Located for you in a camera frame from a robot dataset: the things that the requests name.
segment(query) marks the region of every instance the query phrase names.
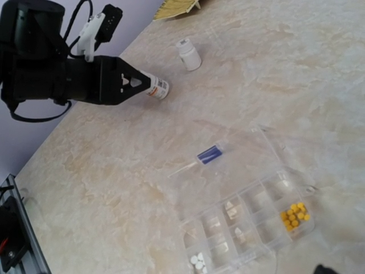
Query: white pill bottle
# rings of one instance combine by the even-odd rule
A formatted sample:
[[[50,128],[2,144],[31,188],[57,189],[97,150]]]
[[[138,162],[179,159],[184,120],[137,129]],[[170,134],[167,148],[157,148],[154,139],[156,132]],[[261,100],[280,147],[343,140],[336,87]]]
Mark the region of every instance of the white pill bottle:
[[[149,79],[151,79],[151,86],[145,93],[151,97],[154,97],[158,100],[163,100],[169,94],[170,85],[165,80],[158,78],[151,73],[142,71],[141,72],[146,75]]]
[[[180,58],[188,71],[196,70],[201,66],[201,58],[189,38],[178,41],[176,44]]]

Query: black object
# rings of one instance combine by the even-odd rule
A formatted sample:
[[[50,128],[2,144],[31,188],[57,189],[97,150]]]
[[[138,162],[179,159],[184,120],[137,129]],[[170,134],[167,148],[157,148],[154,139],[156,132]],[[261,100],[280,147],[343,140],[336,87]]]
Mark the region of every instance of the black object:
[[[0,235],[9,239],[0,260],[2,270],[8,272],[22,260],[29,249],[29,238],[14,197],[7,198],[0,207],[0,219],[6,226],[6,231]]]
[[[94,6],[92,4],[92,1],[91,0],[80,0],[80,2],[77,4],[76,8],[74,9],[74,12],[72,13],[71,19],[70,19],[70,21],[68,23],[68,26],[67,26],[67,29],[66,29],[66,32],[64,33],[64,37],[63,37],[64,40],[66,40],[67,37],[69,36],[70,31],[72,29],[72,26],[74,25],[74,22],[76,20],[76,17],[78,16],[78,13],[79,13],[82,5],[84,3],[86,3],[86,2],[88,2],[89,3],[89,6],[90,6],[90,8],[89,8],[89,20],[88,20],[88,22],[90,21],[90,18],[92,17],[93,12],[94,12]]]
[[[1,185],[0,199],[0,273],[51,274],[25,211],[14,177]]]
[[[338,274],[338,273],[332,270],[331,268],[326,268],[320,264],[319,266],[316,267],[314,274]]]
[[[122,11],[107,5],[96,47],[108,42]],[[23,122],[46,122],[60,117],[23,118],[15,111],[26,100],[53,99],[71,107],[70,99],[116,105],[148,89],[151,80],[118,57],[98,56],[93,63],[67,59],[70,48],[60,36],[64,7],[47,0],[8,0],[0,16],[1,99],[11,116]],[[137,79],[138,86],[130,85]]]

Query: clear plastic container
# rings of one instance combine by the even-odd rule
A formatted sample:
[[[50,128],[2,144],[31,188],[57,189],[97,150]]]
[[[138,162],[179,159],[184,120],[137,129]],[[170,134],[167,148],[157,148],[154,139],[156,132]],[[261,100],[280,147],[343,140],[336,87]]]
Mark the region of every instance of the clear plastic container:
[[[239,144],[242,136],[248,150]],[[313,213],[305,201],[314,193],[313,181],[284,166],[260,128],[253,134],[240,132],[207,152],[171,176],[191,273],[202,273],[190,262],[199,253],[208,273],[230,273],[313,230]],[[300,225],[288,231],[281,213],[298,203],[306,205],[311,218],[297,219]]]
[[[201,252],[208,273],[229,273],[310,233],[314,221],[308,206],[310,220],[300,221],[290,232],[280,216],[292,204],[306,205],[301,191],[313,191],[296,187],[297,176],[283,167],[186,220],[181,228],[188,261]],[[193,265],[191,269],[200,273]]]

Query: white wall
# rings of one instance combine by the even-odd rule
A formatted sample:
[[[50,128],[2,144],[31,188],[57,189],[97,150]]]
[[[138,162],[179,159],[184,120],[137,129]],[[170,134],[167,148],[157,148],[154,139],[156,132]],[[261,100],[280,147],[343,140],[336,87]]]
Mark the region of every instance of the white wall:
[[[2,6],[4,2],[4,0],[0,0],[0,5]],[[66,8],[62,28],[63,35],[78,1],[58,0],[55,2]],[[162,2],[163,0],[94,0],[94,14],[101,12],[108,3],[123,10],[123,18],[112,41],[101,45],[97,53],[111,56],[120,55],[148,26]],[[68,42],[73,41],[78,36],[87,17],[88,4],[84,4],[71,30]],[[21,104],[17,112],[28,117],[41,118],[59,114],[62,110],[62,107],[54,105],[52,101],[32,101]],[[9,173],[16,175],[21,170],[59,122],[60,119],[42,124],[16,122],[10,118],[8,109],[0,101],[0,182]]]

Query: marble countertop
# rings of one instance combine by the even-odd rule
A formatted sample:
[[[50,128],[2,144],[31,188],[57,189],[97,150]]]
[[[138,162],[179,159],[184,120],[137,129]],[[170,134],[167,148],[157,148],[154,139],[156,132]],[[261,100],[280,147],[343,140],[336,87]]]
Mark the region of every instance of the marble countertop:
[[[186,273],[167,176],[254,122],[277,129],[295,168],[315,180],[317,226],[237,273],[309,274],[318,263],[362,273],[365,3],[201,5],[188,17],[152,23],[122,55],[167,80],[166,99],[78,103],[17,176],[51,270]],[[184,37],[202,56],[193,72],[175,49]]]

